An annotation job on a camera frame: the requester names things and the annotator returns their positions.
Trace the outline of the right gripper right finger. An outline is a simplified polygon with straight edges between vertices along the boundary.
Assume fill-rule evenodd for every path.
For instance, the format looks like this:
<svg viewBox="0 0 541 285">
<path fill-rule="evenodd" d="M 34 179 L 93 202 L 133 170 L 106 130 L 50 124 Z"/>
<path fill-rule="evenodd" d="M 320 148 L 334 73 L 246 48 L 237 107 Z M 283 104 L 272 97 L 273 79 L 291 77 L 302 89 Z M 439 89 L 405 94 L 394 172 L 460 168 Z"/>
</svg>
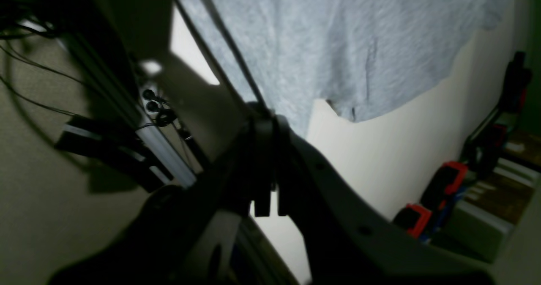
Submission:
<svg viewBox="0 0 541 285">
<path fill-rule="evenodd" d="M 314 146 L 275 118 L 278 214 L 303 235 L 314 285 L 492 285 L 364 202 Z"/>
</svg>

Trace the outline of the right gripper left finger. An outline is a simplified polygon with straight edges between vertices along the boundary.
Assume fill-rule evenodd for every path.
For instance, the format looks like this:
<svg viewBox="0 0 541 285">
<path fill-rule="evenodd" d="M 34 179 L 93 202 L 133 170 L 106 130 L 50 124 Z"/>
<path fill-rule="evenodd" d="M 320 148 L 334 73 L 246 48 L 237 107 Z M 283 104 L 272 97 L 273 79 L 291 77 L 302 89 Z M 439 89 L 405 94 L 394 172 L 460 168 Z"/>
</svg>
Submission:
<svg viewBox="0 0 541 285">
<path fill-rule="evenodd" d="M 257 217 L 269 216 L 276 187 L 271 169 L 276 114 L 260 104 L 249 107 L 256 116 L 192 187 L 155 191 L 112 244 L 58 271 L 49 284 L 220 283 L 251 204 Z"/>
</svg>

